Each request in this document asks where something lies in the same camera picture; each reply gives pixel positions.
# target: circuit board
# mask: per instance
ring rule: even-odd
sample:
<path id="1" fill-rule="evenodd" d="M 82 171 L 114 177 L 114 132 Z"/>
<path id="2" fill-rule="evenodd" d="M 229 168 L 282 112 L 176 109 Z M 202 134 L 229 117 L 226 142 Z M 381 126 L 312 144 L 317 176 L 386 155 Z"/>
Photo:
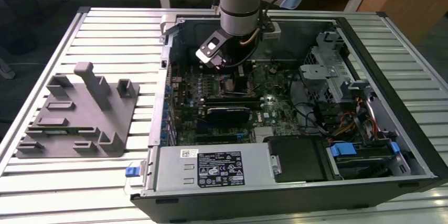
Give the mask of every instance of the circuit board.
<path id="1" fill-rule="evenodd" d="M 249 111 L 248 121 L 232 127 L 212 127 L 204 114 L 206 107 L 201 105 L 202 98 L 226 97 L 222 91 L 228 74 L 202 74 L 192 69 L 177 79 L 174 90 L 174 114 L 177 118 L 176 145 L 210 144 L 198 142 L 201 137 L 232 136 L 236 142 L 254 143 L 253 128 L 270 127 L 273 135 L 300 134 L 298 122 L 289 101 L 288 77 L 285 70 L 276 70 L 272 63 L 257 63 L 248 74 L 248 97 L 257 97 L 260 108 Z"/>

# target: aluminum workbench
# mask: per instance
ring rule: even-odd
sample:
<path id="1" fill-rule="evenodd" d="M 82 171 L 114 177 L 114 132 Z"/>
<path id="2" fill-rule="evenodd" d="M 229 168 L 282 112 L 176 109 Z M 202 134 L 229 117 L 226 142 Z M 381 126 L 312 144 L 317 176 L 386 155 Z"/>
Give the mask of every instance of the aluminum workbench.
<path id="1" fill-rule="evenodd" d="M 146 157 L 162 15 L 212 14 L 197 9 L 92 8 L 76 14 L 17 118 L 0 145 L 0 221 L 4 223 L 150 223 L 129 201 L 124 169 Z M 270 16 L 344 16 L 401 97 L 442 159 L 448 162 L 448 85 L 386 17 L 376 13 L 272 11 Z M 125 154 L 120 158 L 17 159 L 13 152 L 49 94 L 53 74 L 72 74 L 78 61 L 94 63 L 109 82 L 128 78 L 141 85 Z M 354 69 L 362 78 L 358 65 Z M 446 223 L 448 188 L 404 195 L 373 208 L 213 221 Z"/>

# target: blue tab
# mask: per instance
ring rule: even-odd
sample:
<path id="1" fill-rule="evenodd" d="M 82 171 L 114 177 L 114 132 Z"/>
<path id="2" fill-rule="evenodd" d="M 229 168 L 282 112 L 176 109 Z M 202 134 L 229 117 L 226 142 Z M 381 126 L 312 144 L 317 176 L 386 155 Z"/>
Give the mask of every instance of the blue tab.
<path id="1" fill-rule="evenodd" d="M 125 168 L 125 171 L 126 171 L 126 178 L 140 176 L 140 167 L 128 167 Z"/>
<path id="2" fill-rule="evenodd" d="M 390 142 L 390 147 L 392 147 L 393 153 L 397 154 L 400 152 L 400 146 L 397 142 Z"/>
<path id="3" fill-rule="evenodd" d="M 338 155 L 341 155 L 338 153 L 338 150 L 337 150 L 336 146 L 329 147 L 329 150 L 330 150 L 330 154 L 333 155 L 333 157 L 337 157 Z"/>
<path id="4" fill-rule="evenodd" d="M 165 86 L 165 93 L 170 94 L 170 86 L 168 86 L 168 85 Z"/>
<path id="5" fill-rule="evenodd" d="M 166 138 L 168 138 L 168 132 L 166 131 L 160 132 L 160 138 L 162 140 L 166 140 Z"/>
<path id="6" fill-rule="evenodd" d="M 356 155 L 356 149 L 352 143 L 337 143 L 329 147 L 333 157 L 344 155 Z"/>

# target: power supply label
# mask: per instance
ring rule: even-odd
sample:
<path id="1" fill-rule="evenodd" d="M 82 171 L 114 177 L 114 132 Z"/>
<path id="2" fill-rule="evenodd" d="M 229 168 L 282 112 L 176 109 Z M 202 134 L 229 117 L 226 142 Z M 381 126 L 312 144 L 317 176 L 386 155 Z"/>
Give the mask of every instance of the power supply label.
<path id="1" fill-rule="evenodd" d="M 241 152 L 197 153 L 197 178 L 201 188 L 242 186 Z"/>

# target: floor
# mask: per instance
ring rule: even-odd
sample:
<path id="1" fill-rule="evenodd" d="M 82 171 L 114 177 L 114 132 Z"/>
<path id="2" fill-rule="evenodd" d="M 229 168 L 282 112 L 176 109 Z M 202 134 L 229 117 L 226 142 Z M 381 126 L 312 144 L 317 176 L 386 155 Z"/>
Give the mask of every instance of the floor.
<path id="1" fill-rule="evenodd" d="M 38 3 L 46 18 L 41 23 L 29 25 L 32 34 L 38 41 L 37 48 L 28 54 L 14 56 L 0 47 L 0 57 L 8 64 L 33 63 L 32 65 L 10 65 L 16 72 L 13 80 L 4 80 L 0 77 L 0 140 L 22 106 L 44 65 L 52 56 L 77 8 L 80 6 L 160 7 L 158 0 L 38 0 Z M 209 8 L 210 4 L 212 0 L 172 0 L 173 8 Z M 0 5 L 0 20 L 6 20 L 10 17 L 13 17 L 12 12 L 6 8 L 1 8 Z M 448 81 L 446 41 L 448 18 L 444 17 L 426 40 L 418 46 L 418 50 Z"/>

